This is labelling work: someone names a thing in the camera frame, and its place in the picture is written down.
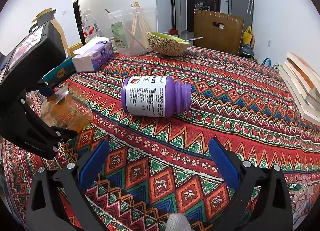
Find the white gloved hand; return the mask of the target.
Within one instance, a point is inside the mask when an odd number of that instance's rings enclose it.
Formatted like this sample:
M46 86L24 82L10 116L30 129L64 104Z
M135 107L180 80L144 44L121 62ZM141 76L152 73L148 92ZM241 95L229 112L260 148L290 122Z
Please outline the white gloved hand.
M165 231L191 231L188 219L181 213L170 214Z

